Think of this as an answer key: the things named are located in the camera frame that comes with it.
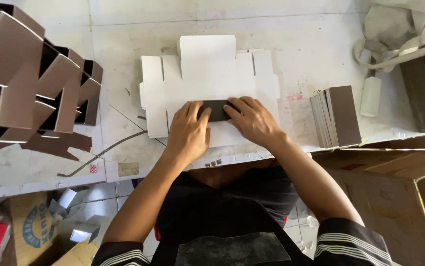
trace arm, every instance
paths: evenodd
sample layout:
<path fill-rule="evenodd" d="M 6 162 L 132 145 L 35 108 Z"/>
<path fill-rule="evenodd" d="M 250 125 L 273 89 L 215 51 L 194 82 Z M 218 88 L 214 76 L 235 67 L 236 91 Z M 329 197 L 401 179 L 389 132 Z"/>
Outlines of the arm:
<path fill-rule="evenodd" d="M 130 194 L 112 220 L 102 240 L 143 243 L 155 224 L 163 200 L 173 181 L 188 164 L 209 148 L 210 129 L 206 128 L 210 108 L 196 119 L 203 102 L 187 102 L 170 127 L 168 146 L 147 177 Z"/>
<path fill-rule="evenodd" d="M 229 101 L 241 111 L 240 114 L 224 106 L 231 117 L 229 122 L 245 138 L 275 156 L 319 222 L 327 218 L 347 218 L 363 225 L 362 218 L 335 180 L 293 142 L 258 100 L 241 97 Z"/>

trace hand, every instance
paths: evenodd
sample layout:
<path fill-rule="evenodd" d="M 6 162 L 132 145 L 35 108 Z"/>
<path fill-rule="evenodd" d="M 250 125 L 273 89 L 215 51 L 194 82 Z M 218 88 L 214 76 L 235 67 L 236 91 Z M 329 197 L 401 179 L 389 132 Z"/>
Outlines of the hand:
<path fill-rule="evenodd" d="M 209 149 L 211 108 L 206 108 L 199 120 L 196 118 L 202 101 L 187 102 L 174 114 L 170 126 L 168 145 L 164 154 L 180 159 L 185 167 Z"/>
<path fill-rule="evenodd" d="M 239 109 L 240 113 L 225 105 L 224 111 L 231 117 L 228 122 L 236 126 L 246 139 L 270 150 L 272 145 L 287 137 L 259 100 L 240 97 L 229 98 L 229 102 Z"/>

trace table surface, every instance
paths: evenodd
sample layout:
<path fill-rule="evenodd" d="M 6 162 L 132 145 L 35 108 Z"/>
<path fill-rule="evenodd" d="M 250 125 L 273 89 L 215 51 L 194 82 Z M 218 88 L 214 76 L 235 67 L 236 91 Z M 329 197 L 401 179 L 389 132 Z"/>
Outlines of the table surface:
<path fill-rule="evenodd" d="M 280 121 L 305 152 L 319 148 L 309 96 L 318 89 L 351 85 L 363 142 L 422 135 L 416 132 L 399 68 L 378 73 L 382 79 L 379 114 L 359 113 L 367 70 L 352 58 L 353 43 L 363 38 L 364 0 L 3 0 L 17 5 L 46 29 L 46 38 L 72 48 L 104 69 L 97 125 L 75 126 L 92 137 L 91 152 L 70 149 L 79 161 L 12 145 L 0 150 L 0 197 L 39 190 L 144 177 L 162 154 L 166 139 L 146 134 L 130 139 L 69 174 L 110 145 L 147 129 L 140 107 L 140 56 L 176 54 L 182 35 L 233 34 L 237 50 L 265 48 L 279 76 Z M 269 158 L 253 143 L 211 148 L 189 167 Z M 118 163 L 138 163 L 135 176 L 118 176 Z"/>

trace wire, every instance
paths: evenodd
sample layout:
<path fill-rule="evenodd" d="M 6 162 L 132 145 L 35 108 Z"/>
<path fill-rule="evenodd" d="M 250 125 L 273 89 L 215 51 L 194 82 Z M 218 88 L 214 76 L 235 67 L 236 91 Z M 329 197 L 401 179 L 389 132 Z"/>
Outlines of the wire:
<path fill-rule="evenodd" d="M 101 155 L 103 155 L 104 153 L 108 152 L 110 149 L 114 148 L 115 146 L 121 144 L 124 141 L 127 141 L 131 138 L 134 138 L 136 136 L 142 135 L 147 133 L 146 130 L 142 131 L 142 132 L 138 132 L 132 136 L 128 136 L 125 139 L 122 139 L 114 144 L 112 144 L 109 148 L 103 150 L 100 154 L 97 154 L 93 159 L 89 160 L 88 162 L 86 162 L 85 164 L 83 164 L 81 167 L 79 167 L 78 169 L 76 169 L 73 173 L 69 174 L 69 175 L 64 175 L 64 174 L 56 174 L 58 177 L 64 177 L 64 178 L 70 178 L 72 176 L 74 176 L 76 173 L 78 173 L 79 171 L 81 171 L 85 166 L 87 166 L 88 164 L 92 163 L 94 160 L 96 160 L 97 158 L 99 158 Z"/>

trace striped sleeve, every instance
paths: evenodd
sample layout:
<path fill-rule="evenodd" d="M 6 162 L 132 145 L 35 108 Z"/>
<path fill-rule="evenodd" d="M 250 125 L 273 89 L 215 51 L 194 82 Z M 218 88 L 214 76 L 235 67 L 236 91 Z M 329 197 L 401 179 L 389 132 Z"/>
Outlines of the striped sleeve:
<path fill-rule="evenodd" d="M 314 265 L 392 266 L 383 237 L 348 219 L 319 225 Z"/>
<path fill-rule="evenodd" d="M 91 266 L 146 266 L 149 260 L 143 255 L 143 244 L 138 242 L 113 242 L 101 245 Z"/>

